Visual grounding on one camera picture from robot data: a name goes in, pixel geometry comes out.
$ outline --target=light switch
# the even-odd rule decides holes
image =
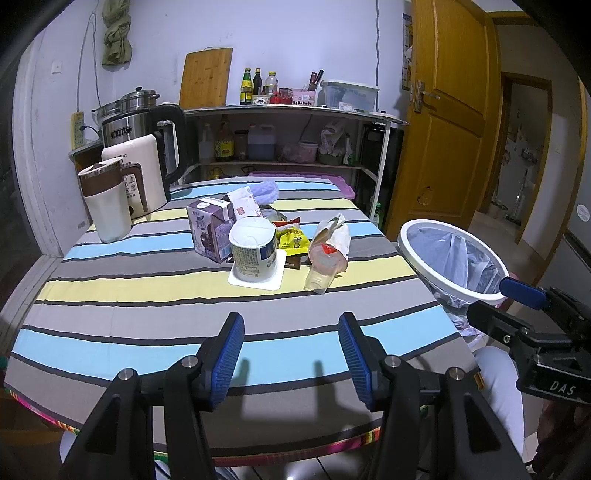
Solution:
[[[51,62],[51,72],[61,73],[61,60],[54,60]]]

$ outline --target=soy sauce bottle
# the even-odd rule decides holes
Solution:
[[[252,79],[252,94],[253,95],[262,94],[261,88],[262,88],[261,69],[255,69],[255,77]]]

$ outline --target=hanging cloth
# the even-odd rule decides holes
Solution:
[[[103,20],[105,32],[105,54],[103,65],[123,65],[131,60],[132,48],[127,35],[131,26],[129,0],[105,0]]]

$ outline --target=cutting board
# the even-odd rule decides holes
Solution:
[[[226,105],[231,60],[231,48],[187,53],[179,105],[185,109]]]

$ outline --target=pink container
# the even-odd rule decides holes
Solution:
[[[308,90],[291,90],[292,105],[314,106],[316,103],[316,92]]]
[[[317,151],[318,143],[298,142],[297,155],[294,156],[294,161],[298,163],[314,163]]]
[[[311,179],[330,180],[335,184],[340,192],[349,200],[355,198],[355,191],[339,175],[330,175],[326,173],[314,173],[310,171],[252,171],[249,177],[308,177]]]

